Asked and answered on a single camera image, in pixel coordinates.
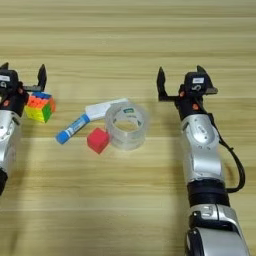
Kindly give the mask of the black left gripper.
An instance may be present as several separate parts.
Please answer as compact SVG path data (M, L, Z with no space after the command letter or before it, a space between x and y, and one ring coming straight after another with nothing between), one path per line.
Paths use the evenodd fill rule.
M6 62L0 66L0 69L8 70L9 63ZM46 67L41 65L38 72L38 86L25 86L18 88L15 92L9 93L3 97L0 102L0 110L8 110L16 113L18 116L23 114L25 105L29 99L30 92L42 92L47 82Z

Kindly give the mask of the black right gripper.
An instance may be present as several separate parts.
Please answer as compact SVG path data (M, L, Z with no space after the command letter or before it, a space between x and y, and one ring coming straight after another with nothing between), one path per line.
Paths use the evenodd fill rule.
M200 65L197 66L197 71L202 73L206 78L205 94L217 94L218 89L213 86L207 71ZM176 109L178 110L180 120L184 120L190 115L205 114L205 111L203 110L203 96L199 93L190 95L184 84L180 86L176 96L170 96L167 94L165 90L165 73L162 67L159 68L157 75L157 89L160 101L174 103Z

